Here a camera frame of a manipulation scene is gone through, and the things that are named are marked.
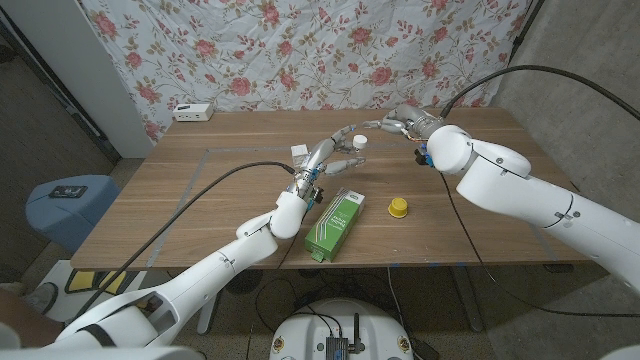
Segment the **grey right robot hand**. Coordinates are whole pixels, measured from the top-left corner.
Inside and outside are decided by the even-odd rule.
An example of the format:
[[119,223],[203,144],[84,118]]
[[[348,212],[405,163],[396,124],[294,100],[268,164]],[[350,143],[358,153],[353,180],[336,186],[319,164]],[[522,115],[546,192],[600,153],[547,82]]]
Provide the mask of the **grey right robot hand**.
[[436,130],[444,126],[444,122],[425,110],[402,104],[389,111],[382,119],[365,121],[362,126],[400,135],[413,142],[426,142]]

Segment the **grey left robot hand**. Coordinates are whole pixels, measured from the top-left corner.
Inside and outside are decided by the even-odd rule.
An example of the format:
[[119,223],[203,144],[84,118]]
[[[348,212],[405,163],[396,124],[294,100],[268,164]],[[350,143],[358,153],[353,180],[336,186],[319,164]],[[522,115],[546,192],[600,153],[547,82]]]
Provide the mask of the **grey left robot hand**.
[[[335,176],[363,164],[366,158],[359,156],[359,153],[367,147],[368,138],[356,134],[352,140],[348,140],[347,135],[355,129],[355,125],[345,126],[332,136],[317,143],[305,157],[302,166],[294,175],[294,180],[286,188],[286,192],[307,200],[312,192],[314,182],[320,174]],[[334,153],[355,154],[355,157],[328,162]]]

